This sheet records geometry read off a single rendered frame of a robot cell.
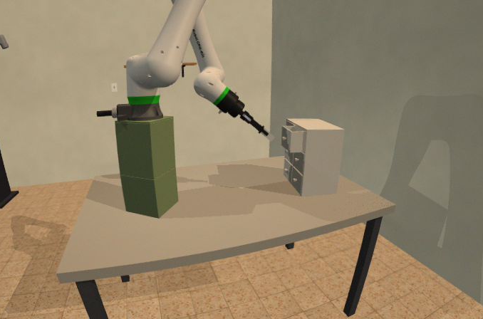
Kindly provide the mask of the small beige chest of drawers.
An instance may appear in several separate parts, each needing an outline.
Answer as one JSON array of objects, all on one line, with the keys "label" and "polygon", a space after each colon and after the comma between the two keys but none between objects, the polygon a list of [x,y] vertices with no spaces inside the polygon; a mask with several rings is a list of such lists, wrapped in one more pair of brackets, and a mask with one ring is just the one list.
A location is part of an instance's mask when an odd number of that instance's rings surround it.
[{"label": "small beige chest of drawers", "polygon": [[337,194],[344,129],[319,119],[286,121],[306,130],[303,174],[287,159],[303,175],[300,195]]}]

